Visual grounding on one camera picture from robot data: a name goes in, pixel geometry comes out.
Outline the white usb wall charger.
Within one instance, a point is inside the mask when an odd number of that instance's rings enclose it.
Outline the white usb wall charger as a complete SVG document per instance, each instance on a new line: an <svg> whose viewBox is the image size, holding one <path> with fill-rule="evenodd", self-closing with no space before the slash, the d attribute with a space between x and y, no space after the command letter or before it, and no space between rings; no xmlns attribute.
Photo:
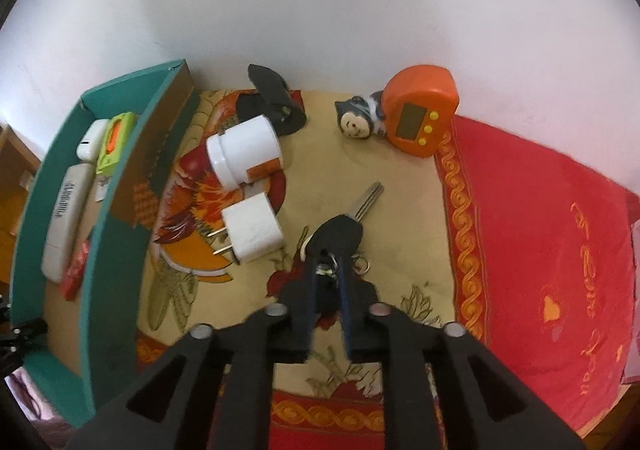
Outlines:
<svg viewBox="0 0 640 450"><path fill-rule="evenodd" d="M226 233L228 243L214 255L232 253L239 263L250 262L277 251L285 244L284 234L265 193L243 199L221 210L224 226L213 237Z"/></svg>

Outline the black car key with keyring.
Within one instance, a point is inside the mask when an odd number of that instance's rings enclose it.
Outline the black car key with keyring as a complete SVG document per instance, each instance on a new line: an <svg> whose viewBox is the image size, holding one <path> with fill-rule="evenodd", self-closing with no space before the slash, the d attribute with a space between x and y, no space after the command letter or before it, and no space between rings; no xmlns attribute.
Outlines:
<svg viewBox="0 0 640 450"><path fill-rule="evenodd" d="M345 214L336 215L308 236L300 249L303 262L315 262L316 272L337 277L351 262L363 237L362 219L384 192L380 181L373 182Z"/></svg>

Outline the white pill bottle orange label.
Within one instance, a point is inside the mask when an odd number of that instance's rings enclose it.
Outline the white pill bottle orange label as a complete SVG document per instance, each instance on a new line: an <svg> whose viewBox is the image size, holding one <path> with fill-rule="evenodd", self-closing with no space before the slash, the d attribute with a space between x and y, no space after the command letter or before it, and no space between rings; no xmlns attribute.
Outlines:
<svg viewBox="0 0 640 450"><path fill-rule="evenodd" d="M215 176L227 191L262 180L283 168L278 137L264 115L210 136L205 150Z"/></svg>

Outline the orange timer with cat figure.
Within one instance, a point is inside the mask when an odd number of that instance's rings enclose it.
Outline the orange timer with cat figure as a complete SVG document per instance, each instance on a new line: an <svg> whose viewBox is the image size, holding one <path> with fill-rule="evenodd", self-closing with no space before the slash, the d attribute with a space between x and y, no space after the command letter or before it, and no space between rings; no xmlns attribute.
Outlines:
<svg viewBox="0 0 640 450"><path fill-rule="evenodd" d="M451 72L421 64L398 72L383 90L336 101L334 108L344 137L381 137L401 152L427 158L435 155L459 103Z"/></svg>

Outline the black folding phone stand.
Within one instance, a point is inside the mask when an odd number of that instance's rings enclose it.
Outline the black folding phone stand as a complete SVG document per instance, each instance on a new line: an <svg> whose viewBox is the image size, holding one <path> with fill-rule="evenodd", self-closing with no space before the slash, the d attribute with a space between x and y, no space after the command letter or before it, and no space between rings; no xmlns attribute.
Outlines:
<svg viewBox="0 0 640 450"><path fill-rule="evenodd" d="M264 116L278 137L291 136L307 122L302 97L294 98L284 78L269 67L250 64L247 75L255 91L241 93L235 104L240 123Z"/></svg>

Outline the red lighter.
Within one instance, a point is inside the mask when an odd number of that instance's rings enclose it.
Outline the red lighter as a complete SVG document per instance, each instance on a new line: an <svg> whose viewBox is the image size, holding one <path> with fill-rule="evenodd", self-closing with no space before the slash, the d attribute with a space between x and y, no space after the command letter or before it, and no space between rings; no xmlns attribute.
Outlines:
<svg viewBox="0 0 640 450"><path fill-rule="evenodd" d="M90 230L78 248L75 249L72 259L70 259L70 264L63 275L60 283L60 292L66 301L75 300L84 280L92 235L93 230Z"/></svg>

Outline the pink fluffy rug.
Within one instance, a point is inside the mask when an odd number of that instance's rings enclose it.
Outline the pink fluffy rug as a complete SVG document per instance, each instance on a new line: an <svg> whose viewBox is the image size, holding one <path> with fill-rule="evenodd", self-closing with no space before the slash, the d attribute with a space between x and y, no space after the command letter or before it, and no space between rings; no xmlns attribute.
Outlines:
<svg viewBox="0 0 640 450"><path fill-rule="evenodd" d="M19 368L4 379L17 405L51 449L65 449L75 430L44 398L32 377Z"/></svg>

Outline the teal cardboard tray box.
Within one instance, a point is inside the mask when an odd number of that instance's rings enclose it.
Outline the teal cardboard tray box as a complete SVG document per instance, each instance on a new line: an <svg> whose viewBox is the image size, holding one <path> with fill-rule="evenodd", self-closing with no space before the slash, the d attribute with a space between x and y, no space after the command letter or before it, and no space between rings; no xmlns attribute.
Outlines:
<svg viewBox="0 0 640 450"><path fill-rule="evenodd" d="M12 265L10 319L22 324L44 316L46 278L41 259L55 198L75 149L89 125L124 112L137 115L124 157L108 184L80 288L79 372L67 369L50 346L39 343L24 360L26 371L54 410L79 427L136 376L140 286L146 249L160 197L181 140L200 103L183 60L130 72L85 93L54 137L35 177ZM148 207L138 213L136 207Z"/></svg>

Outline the grey white power bank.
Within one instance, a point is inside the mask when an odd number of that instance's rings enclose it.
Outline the grey white power bank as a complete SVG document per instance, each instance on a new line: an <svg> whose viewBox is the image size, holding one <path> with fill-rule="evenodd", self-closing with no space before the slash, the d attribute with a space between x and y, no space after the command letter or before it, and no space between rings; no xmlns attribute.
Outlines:
<svg viewBox="0 0 640 450"><path fill-rule="evenodd" d="M70 261L80 215L93 177L94 168L91 164L70 166L58 191L41 260L43 275L55 284L62 281Z"/></svg>

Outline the red floral bed blanket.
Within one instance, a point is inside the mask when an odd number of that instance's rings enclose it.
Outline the red floral bed blanket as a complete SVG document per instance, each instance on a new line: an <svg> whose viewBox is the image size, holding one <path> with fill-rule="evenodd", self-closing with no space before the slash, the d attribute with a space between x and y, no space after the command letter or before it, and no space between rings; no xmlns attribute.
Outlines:
<svg viewBox="0 0 640 450"><path fill-rule="evenodd" d="M302 274L307 234L371 183L357 266L386 303L416 321L463 324L578 434L625 391L632 343L634 193L574 159L458 117L436 154L350 141L335 95L299 95L306 126L283 141L285 170L259 183L286 243L251 263L218 253L221 210L246 196L212 176L171 170L155 210L136 340L146 368L196 322L224 327Z"/></svg>

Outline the wooden bedside shelf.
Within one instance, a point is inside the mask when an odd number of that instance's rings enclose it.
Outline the wooden bedside shelf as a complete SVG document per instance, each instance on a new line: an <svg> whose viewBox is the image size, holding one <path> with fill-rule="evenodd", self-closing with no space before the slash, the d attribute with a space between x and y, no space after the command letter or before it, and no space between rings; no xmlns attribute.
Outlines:
<svg viewBox="0 0 640 450"><path fill-rule="evenodd" d="M11 280L13 253L30 184L40 159L10 126L1 127L1 287Z"/></svg>

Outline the small printed card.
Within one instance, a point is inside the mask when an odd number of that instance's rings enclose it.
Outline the small printed card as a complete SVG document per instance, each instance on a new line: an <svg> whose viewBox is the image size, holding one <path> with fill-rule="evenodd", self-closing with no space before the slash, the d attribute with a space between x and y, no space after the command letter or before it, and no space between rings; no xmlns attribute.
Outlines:
<svg viewBox="0 0 640 450"><path fill-rule="evenodd" d="M108 176L97 176L96 177L96 194L94 197L96 198L96 202L103 202L106 198L106 193L108 191L108 186L111 183L111 177Z"/></svg>

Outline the white earbuds case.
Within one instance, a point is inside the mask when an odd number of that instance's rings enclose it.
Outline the white earbuds case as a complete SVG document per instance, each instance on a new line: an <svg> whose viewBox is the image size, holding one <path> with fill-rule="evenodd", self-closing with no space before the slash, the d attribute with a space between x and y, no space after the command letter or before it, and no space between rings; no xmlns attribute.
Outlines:
<svg viewBox="0 0 640 450"><path fill-rule="evenodd" d="M88 164L96 162L109 122L108 119L96 119L89 126L76 147L76 155L81 162Z"/></svg>

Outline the green orange utility knife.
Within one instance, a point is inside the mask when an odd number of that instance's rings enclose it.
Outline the green orange utility knife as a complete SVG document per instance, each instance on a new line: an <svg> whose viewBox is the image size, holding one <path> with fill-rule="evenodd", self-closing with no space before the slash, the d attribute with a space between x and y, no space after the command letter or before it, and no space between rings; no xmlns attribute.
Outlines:
<svg viewBox="0 0 640 450"><path fill-rule="evenodd" d="M132 112L118 114L108 121L96 161L97 176L110 177L114 173L136 121L137 117Z"/></svg>

